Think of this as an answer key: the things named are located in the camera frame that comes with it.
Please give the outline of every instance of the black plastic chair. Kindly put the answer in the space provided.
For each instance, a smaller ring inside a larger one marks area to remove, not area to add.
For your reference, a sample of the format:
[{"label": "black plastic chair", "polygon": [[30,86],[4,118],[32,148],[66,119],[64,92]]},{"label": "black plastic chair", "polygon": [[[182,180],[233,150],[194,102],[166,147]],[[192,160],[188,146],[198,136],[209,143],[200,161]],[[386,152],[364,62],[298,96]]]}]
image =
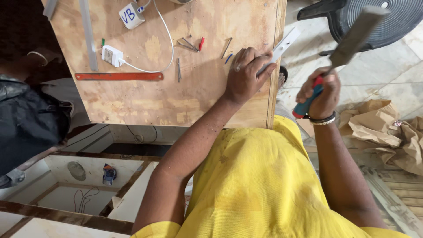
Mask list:
[{"label": "black plastic chair", "polygon": [[[322,0],[301,9],[297,20],[327,17],[329,29],[340,42],[366,5],[380,6],[391,11],[370,34],[360,51],[387,46],[403,38],[423,19],[423,0]],[[320,52],[325,56],[333,50]]]}]

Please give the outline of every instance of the chisel blade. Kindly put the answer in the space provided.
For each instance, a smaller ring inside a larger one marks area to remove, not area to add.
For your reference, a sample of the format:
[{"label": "chisel blade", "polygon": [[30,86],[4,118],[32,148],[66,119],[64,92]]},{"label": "chisel blade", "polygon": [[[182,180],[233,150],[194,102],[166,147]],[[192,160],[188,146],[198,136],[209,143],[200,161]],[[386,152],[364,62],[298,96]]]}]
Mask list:
[{"label": "chisel blade", "polygon": [[334,53],[329,57],[332,68],[346,65],[360,50],[373,29],[390,11],[377,6],[365,6],[349,31],[342,38]]}]

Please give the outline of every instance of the charging cable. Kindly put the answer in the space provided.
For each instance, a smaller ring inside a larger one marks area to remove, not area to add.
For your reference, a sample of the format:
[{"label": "charging cable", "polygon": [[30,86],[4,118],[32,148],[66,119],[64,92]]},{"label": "charging cable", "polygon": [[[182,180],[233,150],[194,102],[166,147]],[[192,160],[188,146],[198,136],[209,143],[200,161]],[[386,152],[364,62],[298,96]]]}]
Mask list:
[{"label": "charging cable", "polygon": [[[143,7],[145,8],[148,4],[150,4],[150,2],[151,2],[151,0],[149,0],[149,1],[148,1],[148,3],[147,3],[147,4],[145,4]],[[127,64],[127,65],[131,66],[131,67],[132,67],[132,68],[134,68],[134,69],[137,69],[137,70],[139,70],[139,71],[146,72],[146,73],[160,73],[160,72],[163,72],[163,71],[165,71],[165,70],[167,70],[167,69],[169,68],[169,66],[172,64],[172,61],[173,61],[173,42],[172,42],[172,37],[170,36],[170,32],[169,32],[168,26],[167,26],[167,25],[166,25],[166,23],[165,23],[165,20],[163,19],[162,15],[160,14],[159,10],[157,9],[156,0],[153,0],[153,3],[154,3],[154,6],[156,7],[156,11],[157,11],[157,13],[159,14],[160,18],[161,18],[161,19],[162,19],[162,21],[163,21],[163,24],[165,25],[166,31],[168,32],[169,39],[170,39],[170,46],[172,47],[172,58],[170,59],[170,62],[169,62],[169,64],[168,64],[168,66],[167,66],[166,68],[162,69],[162,70],[159,70],[159,71],[147,71],[147,70],[139,69],[139,68],[137,68],[137,67],[135,67],[135,66],[133,66],[133,65],[131,65],[131,64],[129,64],[129,63],[127,63],[127,62],[126,62],[124,59],[122,59],[122,58],[120,58],[120,59],[119,59],[119,62],[120,62],[120,63],[122,63],[122,64]]]}]

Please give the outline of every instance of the red and blue handle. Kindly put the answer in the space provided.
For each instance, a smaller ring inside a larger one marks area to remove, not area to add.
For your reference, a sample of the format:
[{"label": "red and blue handle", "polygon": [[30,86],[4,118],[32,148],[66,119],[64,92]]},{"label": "red and blue handle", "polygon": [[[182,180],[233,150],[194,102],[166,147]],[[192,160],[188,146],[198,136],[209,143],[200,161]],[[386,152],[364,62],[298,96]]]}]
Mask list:
[{"label": "red and blue handle", "polygon": [[294,110],[292,111],[292,115],[296,118],[303,118],[310,109],[310,105],[315,98],[317,98],[321,92],[323,91],[323,78],[321,75],[317,76],[313,84],[313,95],[309,97],[305,103],[298,103]]}]

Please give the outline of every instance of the black wristband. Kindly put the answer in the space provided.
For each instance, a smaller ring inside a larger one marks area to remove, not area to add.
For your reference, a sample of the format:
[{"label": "black wristband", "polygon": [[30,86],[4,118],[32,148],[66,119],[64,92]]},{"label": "black wristband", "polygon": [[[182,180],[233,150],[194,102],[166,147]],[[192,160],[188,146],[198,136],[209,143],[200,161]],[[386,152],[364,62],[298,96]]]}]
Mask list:
[{"label": "black wristband", "polygon": [[317,119],[313,119],[313,118],[309,117],[309,115],[308,115],[308,114],[307,114],[307,115],[305,115],[303,118],[304,118],[304,119],[309,119],[309,120],[310,120],[310,122],[314,122],[314,123],[323,123],[323,122],[328,122],[328,121],[330,121],[330,120],[334,119],[335,117],[336,117],[336,112],[335,112],[335,111],[333,111],[333,113],[332,113],[332,115],[331,115],[331,116],[329,116],[329,117],[327,117],[327,118],[324,118],[324,119],[319,119],[319,120],[317,120]]}]

